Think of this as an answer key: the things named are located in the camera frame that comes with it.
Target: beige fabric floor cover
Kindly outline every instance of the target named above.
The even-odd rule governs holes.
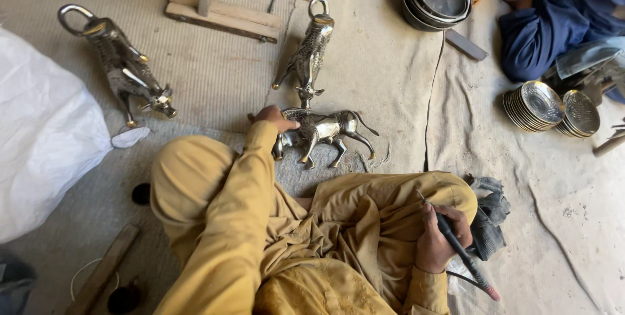
[[[625,107],[604,98],[601,128],[586,140],[516,128],[501,94],[518,85],[497,65],[501,39],[493,18],[507,11],[487,0],[456,28],[492,56],[477,63],[448,48],[430,99],[429,169],[497,177],[512,205],[502,225],[507,247],[480,263],[502,302],[463,297],[456,312],[621,314],[625,147],[600,159],[592,148],[612,135],[609,127],[621,122]]]
[[[222,1],[259,11],[269,2]],[[241,133],[249,126],[248,112],[268,103],[298,104],[288,86],[273,91],[270,84],[304,34],[308,24],[304,0],[276,1],[274,13],[283,17],[285,36],[278,45],[169,20],[162,14],[166,0],[0,0],[4,27],[83,79],[103,107],[112,132],[119,130],[114,124],[119,122],[111,118],[121,113],[95,54],[56,21],[58,7],[70,2],[113,18],[151,57],[149,65],[157,79],[171,83],[176,92],[174,106],[180,117],[174,121]],[[625,147],[601,159],[595,159],[591,150],[611,135],[609,126],[623,116],[624,108],[607,101],[601,105],[602,128],[583,141],[553,131],[527,134],[513,127],[498,97],[515,87],[497,65],[499,32],[494,15],[507,11],[498,0],[483,2],[456,27],[491,56],[477,63],[447,47],[437,71],[442,34],[410,28],[400,15],[400,0],[329,2],[337,23],[317,79],[317,87],[326,92],[313,100],[313,108],[360,111],[381,134],[375,137],[361,129],[379,157],[386,155],[388,143],[393,147],[391,163],[379,172],[422,171],[427,143],[430,170],[489,175],[505,185],[512,203],[503,225],[508,246],[480,263],[502,302],[493,303],[468,287],[466,295],[449,298],[452,312],[620,313],[625,305],[621,280],[625,226],[620,219],[625,211],[620,199],[625,174],[618,164],[625,159]],[[348,140],[348,145],[350,150],[364,150],[359,143]],[[318,169],[331,158],[326,160],[318,163]],[[115,233],[99,236],[104,245],[100,248],[105,249]],[[73,250],[58,253],[85,255],[81,249],[85,245],[90,244],[77,242]],[[85,255],[82,262],[91,260]],[[55,265],[39,271],[51,278],[57,272]]]

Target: metal bull figurine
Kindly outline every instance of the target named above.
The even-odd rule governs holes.
[[[323,13],[313,15],[313,5],[320,2],[323,5]],[[314,89],[314,82],[323,63],[323,54],[326,45],[330,41],[332,30],[334,29],[334,20],[330,17],[327,0],[311,0],[308,5],[308,15],[311,22],[306,31],[306,37],[299,46],[298,52],[292,55],[287,63],[283,74],[273,83],[274,89],[279,89],[286,76],[292,71],[296,71],[299,79],[298,91],[299,99],[302,102],[302,108],[309,109],[310,100],[315,95],[321,95],[322,90]]]
[[[315,164],[311,153],[318,143],[332,144],[339,149],[339,155],[332,162],[332,167],[337,167],[347,152],[347,148],[343,144],[342,136],[347,135],[359,142],[367,145],[371,156],[369,159],[375,159],[376,152],[371,147],[369,140],[360,133],[356,132],[358,121],[364,127],[367,127],[371,133],[379,135],[375,130],[364,124],[358,112],[343,110],[332,113],[330,115],[320,115],[310,110],[301,108],[287,108],[282,111],[286,119],[300,122],[301,126],[296,130],[288,130],[285,133],[278,134],[276,143],[272,149],[272,154],[276,161],[283,159],[285,147],[308,146],[306,154],[299,160],[300,163],[307,164],[306,168],[314,168]]]
[[[65,17],[70,11],[76,11],[88,20],[82,31],[71,28]],[[113,94],[126,112],[126,125],[135,127],[137,122],[130,112],[129,95],[143,97],[147,104],[142,111],[156,110],[168,118],[176,117],[176,110],[169,104],[173,90],[169,84],[161,88],[152,72],[147,67],[147,57],[132,47],[126,35],[109,18],[98,18],[84,7],[65,5],[59,9],[59,22],[67,31],[84,36],[98,50],[100,62],[106,72]]]

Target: person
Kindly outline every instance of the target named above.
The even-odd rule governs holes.
[[[307,212],[275,183],[271,156],[297,127],[271,106],[241,154],[201,135],[159,152],[151,206],[181,275],[155,314],[449,314],[454,251],[435,212],[470,245],[469,186],[447,172],[347,174],[319,184]]]
[[[515,10],[499,18],[501,67],[513,81],[539,79],[559,55],[580,43],[619,36],[614,12],[625,0],[504,0]]]

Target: khaki clothing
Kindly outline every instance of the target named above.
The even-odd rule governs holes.
[[[445,172],[348,174],[320,184],[307,213],[274,181],[276,135],[260,121],[240,155],[201,135],[161,150],[152,210],[182,273],[155,314],[448,314],[446,274],[413,266],[419,192],[470,223],[469,186]]]

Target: bull tail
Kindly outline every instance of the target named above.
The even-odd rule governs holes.
[[[360,121],[360,123],[362,123],[362,124],[363,124],[363,126],[364,126],[364,127],[366,127],[366,128],[367,128],[367,129],[368,129],[371,133],[373,133],[373,134],[375,134],[375,135],[377,135],[377,136],[380,136],[380,135],[379,135],[379,133],[377,133],[377,132],[375,131],[375,129],[372,129],[371,127],[369,127],[369,126],[367,126],[366,124],[364,124],[364,121],[363,121],[363,119],[360,117],[360,114],[359,114],[358,112],[356,112],[356,111],[352,111],[352,110],[348,110],[348,111],[349,111],[349,112],[351,112],[351,113],[353,113],[356,117],[358,117],[358,120]]]

